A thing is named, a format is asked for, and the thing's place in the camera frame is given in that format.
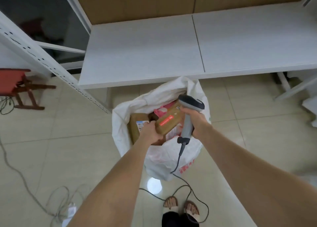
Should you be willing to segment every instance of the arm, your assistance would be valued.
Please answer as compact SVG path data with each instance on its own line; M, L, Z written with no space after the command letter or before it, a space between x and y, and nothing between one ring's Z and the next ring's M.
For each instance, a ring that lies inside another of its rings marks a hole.
M233 143L193 110L199 139L257 226L317 226L317 189Z
M159 139L155 121L145 125L133 147L88 195L68 226L130 226L146 152Z

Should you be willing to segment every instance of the red stool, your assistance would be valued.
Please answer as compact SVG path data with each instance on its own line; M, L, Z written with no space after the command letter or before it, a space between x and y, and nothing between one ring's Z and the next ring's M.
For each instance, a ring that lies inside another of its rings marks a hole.
M54 85L32 84L32 81L27 80L25 72L30 72L29 69L0 69L0 96L10 96L17 99L18 105L15 108L43 110L45 107L38 106L35 101L32 90L56 88ZM19 96L19 93L27 92L32 105L24 105Z

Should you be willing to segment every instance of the sandal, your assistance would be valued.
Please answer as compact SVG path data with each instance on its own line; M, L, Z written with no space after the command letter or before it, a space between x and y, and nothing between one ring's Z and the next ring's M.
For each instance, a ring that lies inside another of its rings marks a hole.
M198 214L193 214L191 210L188 210L188 209L187 209L188 204L193 205L193 206L196 208ZM185 204L184 204L184 213L187 213L187 214L189 214L190 216L192 216L198 223L200 222L199 210L198 210L198 208L197 208L197 205L196 205L194 202L192 202L192 201L190 201L190 200L186 200L186 201L185 201Z
M174 198L175 201L176 201L176 206L172 206L171 208L169 207L164 207L164 204L171 198ZM178 201L177 201L177 198L175 196L170 196L168 198L166 198L166 200L164 201L164 204L163 204L163 214L167 213L167 212L175 212L175 213L178 213Z

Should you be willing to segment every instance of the person's right arm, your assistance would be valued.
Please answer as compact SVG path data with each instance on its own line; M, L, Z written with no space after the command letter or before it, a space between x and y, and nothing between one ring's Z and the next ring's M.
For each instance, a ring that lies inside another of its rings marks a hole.
M258 227L317 226L317 189L230 141L204 115L182 111L191 115L193 136L202 142Z

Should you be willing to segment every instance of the foot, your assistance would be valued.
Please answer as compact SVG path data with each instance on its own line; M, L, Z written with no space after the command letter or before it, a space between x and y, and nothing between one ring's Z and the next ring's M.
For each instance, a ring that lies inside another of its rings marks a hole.
M163 214L167 212L176 212L178 213L178 201L174 196L168 197L163 204Z
M194 202L187 200L184 204L184 212L192 216L197 222L200 222L199 210Z

